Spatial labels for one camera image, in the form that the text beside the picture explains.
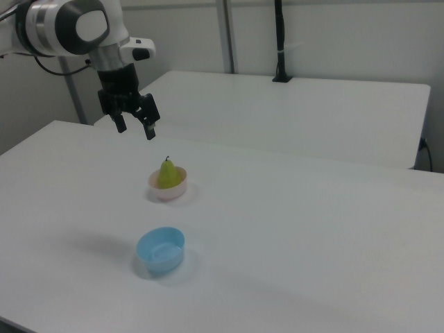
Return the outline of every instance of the pear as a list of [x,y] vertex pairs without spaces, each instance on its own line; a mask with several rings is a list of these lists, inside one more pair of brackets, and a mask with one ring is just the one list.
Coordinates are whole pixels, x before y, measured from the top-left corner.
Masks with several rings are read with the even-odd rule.
[[163,161],[162,166],[160,167],[159,177],[157,178],[157,186],[160,189],[170,189],[182,182],[182,178],[173,162],[168,159],[169,156]]

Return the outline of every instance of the table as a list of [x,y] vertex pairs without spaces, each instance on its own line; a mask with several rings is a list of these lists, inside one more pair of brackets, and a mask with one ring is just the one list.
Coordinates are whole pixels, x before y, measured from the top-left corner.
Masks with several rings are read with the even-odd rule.
[[[156,132],[241,148],[408,169],[430,87],[403,83],[170,71],[142,90],[160,111]],[[142,125],[124,114],[129,131]],[[109,117],[95,126],[116,130]]]
[[[169,203],[147,178],[189,175]],[[0,157],[0,317],[38,333],[440,332],[444,178],[53,122]],[[184,262],[143,272],[170,225]]]

